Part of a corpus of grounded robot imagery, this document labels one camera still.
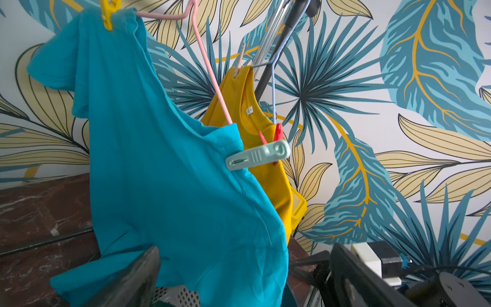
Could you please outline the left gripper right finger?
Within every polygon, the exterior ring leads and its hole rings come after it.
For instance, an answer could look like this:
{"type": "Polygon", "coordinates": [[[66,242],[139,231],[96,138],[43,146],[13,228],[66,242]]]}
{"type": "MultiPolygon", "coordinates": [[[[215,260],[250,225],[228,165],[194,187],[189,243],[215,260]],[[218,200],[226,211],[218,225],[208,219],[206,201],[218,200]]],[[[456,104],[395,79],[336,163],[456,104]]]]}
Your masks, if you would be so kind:
{"type": "Polygon", "coordinates": [[[347,281],[354,286],[367,306],[414,306],[341,244],[335,244],[332,249],[331,272],[340,306],[353,305],[346,287],[347,281]]]}

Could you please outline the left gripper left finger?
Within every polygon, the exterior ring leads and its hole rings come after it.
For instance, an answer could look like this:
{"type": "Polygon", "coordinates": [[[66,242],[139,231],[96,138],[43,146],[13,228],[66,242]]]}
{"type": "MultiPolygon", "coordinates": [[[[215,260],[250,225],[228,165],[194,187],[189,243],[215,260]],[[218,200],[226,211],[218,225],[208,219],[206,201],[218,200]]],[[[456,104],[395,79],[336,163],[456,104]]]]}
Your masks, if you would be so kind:
{"type": "Polygon", "coordinates": [[[151,306],[161,257],[157,246],[149,247],[85,306],[151,306]]]}

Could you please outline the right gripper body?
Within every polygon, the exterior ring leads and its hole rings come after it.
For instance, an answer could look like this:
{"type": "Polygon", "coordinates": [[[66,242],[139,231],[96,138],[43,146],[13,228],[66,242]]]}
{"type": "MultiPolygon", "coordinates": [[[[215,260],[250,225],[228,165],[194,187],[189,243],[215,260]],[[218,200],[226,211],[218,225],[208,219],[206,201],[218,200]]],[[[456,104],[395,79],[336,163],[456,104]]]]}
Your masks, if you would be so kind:
{"type": "Polygon", "coordinates": [[[321,251],[307,258],[290,262],[289,273],[311,286],[311,293],[315,291],[320,295],[323,306],[334,306],[334,295],[330,286],[331,253],[321,251]]]}

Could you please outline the turquoise printed t-shirt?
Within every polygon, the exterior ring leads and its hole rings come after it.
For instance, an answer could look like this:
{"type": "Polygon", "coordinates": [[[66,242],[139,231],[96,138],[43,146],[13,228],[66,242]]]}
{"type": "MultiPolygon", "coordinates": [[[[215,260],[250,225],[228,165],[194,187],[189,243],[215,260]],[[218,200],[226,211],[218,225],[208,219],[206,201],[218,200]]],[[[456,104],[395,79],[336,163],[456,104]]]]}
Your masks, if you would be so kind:
{"type": "Polygon", "coordinates": [[[90,207],[100,259],[51,279],[82,306],[150,246],[158,287],[185,285],[202,306],[279,306],[288,276],[285,227],[257,179],[230,171],[243,151],[235,124],[207,127],[162,86],[133,9],[79,13],[28,65],[74,93],[90,125],[90,207]]]}

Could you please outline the mint white clothespin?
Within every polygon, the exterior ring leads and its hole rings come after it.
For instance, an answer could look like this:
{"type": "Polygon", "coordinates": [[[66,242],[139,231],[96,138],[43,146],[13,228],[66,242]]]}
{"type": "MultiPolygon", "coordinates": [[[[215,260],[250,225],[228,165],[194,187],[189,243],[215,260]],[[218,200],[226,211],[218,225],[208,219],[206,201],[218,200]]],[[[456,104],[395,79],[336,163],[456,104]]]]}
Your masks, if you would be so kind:
{"type": "Polygon", "coordinates": [[[274,141],[227,157],[226,167],[230,171],[254,168],[287,159],[290,154],[291,150],[287,141],[274,141]]]}

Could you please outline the pink wire hanger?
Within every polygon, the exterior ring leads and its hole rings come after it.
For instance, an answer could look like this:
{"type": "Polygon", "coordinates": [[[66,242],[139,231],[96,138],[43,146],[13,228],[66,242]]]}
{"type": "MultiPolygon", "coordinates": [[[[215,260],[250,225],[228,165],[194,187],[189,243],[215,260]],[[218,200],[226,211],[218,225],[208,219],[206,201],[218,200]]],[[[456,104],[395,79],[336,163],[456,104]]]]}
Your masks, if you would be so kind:
{"type": "Polygon", "coordinates": [[[185,12],[182,14],[169,15],[169,14],[155,14],[155,13],[137,11],[136,15],[139,17],[150,18],[150,19],[159,19],[159,20],[183,20],[186,17],[190,17],[191,25],[193,27],[194,34],[196,36],[196,41],[198,43],[198,47],[199,47],[200,52],[202,54],[203,61],[204,61],[204,64],[206,66],[207,72],[210,76],[212,86],[215,89],[216,97],[218,99],[218,102],[221,105],[222,113],[225,116],[227,124],[232,125],[233,121],[232,121],[231,116],[229,114],[229,111],[227,109],[227,106],[226,106],[225,100],[223,98],[223,95],[221,93],[221,90],[220,90],[219,84],[217,82],[216,76],[213,72],[211,62],[208,58],[207,51],[206,51],[205,46],[204,46],[202,39],[201,39],[201,35],[199,34],[198,23],[197,23],[198,10],[199,10],[199,1],[192,0],[192,1],[188,2],[186,9],[185,9],[185,12]]]}

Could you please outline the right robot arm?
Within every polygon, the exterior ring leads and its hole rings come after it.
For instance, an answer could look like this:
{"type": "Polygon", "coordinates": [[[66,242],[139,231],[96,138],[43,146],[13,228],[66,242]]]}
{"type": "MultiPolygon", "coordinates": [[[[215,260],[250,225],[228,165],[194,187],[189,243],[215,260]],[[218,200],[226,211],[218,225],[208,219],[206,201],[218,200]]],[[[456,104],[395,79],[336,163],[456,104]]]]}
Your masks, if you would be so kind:
{"type": "Polygon", "coordinates": [[[401,257],[378,258],[343,246],[296,260],[290,273],[320,293],[326,306],[490,306],[471,285],[444,267],[417,268],[401,257]]]}

